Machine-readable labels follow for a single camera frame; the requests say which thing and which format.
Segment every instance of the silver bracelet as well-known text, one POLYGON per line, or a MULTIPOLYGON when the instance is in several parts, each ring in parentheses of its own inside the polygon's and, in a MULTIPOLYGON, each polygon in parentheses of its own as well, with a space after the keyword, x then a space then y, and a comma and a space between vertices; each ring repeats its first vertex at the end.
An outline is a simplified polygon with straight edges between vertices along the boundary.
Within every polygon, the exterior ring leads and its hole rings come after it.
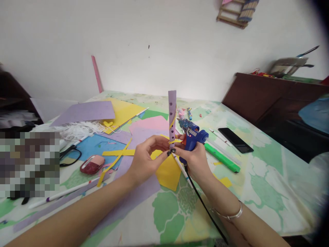
POLYGON ((242 203, 241 203, 241 201, 239 200, 239 202, 240 202, 240 210, 239 210, 239 212, 236 214, 236 215, 233 215, 233 216, 223 216, 223 215, 221 215, 216 209, 214 209, 214 208, 212 208, 211 209, 211 211, 214 213, 214 211, 219 215, 219 216, 221 216, 221 217, 223 217, 223 218, 226 218, 226 219, 228 219, 228 220, 231 220, 231 219, 234 219, 234 218, 238 218, 238 217, 240 217, 241 216, 241 214, 242 214, 242 203))

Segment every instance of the metal pot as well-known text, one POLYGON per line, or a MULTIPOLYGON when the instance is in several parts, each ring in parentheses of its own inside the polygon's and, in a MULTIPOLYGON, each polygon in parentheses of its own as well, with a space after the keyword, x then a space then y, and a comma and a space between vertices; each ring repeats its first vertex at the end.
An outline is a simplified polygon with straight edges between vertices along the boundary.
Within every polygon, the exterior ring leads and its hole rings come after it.
POLYGON ((305 57, 281 58, 274 63, 270 74, 282 78, 285 75, 293 75, 300 67, 314 67, 314 65, 306 64, 307 60, 308 58, 305 57))

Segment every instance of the smartphone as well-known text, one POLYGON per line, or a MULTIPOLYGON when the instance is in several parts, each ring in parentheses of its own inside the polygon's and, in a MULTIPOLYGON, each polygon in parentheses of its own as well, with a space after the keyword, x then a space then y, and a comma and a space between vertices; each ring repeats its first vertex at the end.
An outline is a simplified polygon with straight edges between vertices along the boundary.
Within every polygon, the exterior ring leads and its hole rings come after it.
POLYGON ((222 133, 226 139, 232 143, 241 153, 250 153, 254 150, 245 143, 240 137, 238 137, 232 130, 229 128, 219 128, 218 131, 222 133))

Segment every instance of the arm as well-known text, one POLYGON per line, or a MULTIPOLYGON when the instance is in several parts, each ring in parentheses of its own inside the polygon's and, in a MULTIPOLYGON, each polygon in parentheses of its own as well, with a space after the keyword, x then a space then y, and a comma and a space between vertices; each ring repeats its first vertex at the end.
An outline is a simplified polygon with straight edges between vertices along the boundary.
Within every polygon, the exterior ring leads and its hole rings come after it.
MULTIPOLYGON (((239 200, 212 174, 207 163, 205 147, 198 142, 191 152, 181 148, 176 147, 171 151, 187 161, 189 174, 198 183, 212 206, 223 216, 237 214, 240 210, 239 200)), ((289 246, 243 203, 242 214, 238 218, 227 220, 221 217, 221 220, 237 246, 289 246)))
POLYGON ((111 209, 155 173, 168 157, 163 152, 152 160, 150 155, 157 149, 168 151, 168 139, 152 136, 137 145, 126 174, 35 225, 6 246, 79 246, 111 209))

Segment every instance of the small red case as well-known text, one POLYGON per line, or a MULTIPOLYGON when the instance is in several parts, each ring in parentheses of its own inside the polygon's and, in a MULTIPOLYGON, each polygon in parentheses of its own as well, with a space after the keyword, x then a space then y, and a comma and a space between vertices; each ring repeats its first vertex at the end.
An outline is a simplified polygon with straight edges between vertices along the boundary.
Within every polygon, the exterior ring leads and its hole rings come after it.
POLYGON ((85 174, 95 174, 104 165, 105 159, 100 155, 92 155, 81 166, 80 171, 85 174))

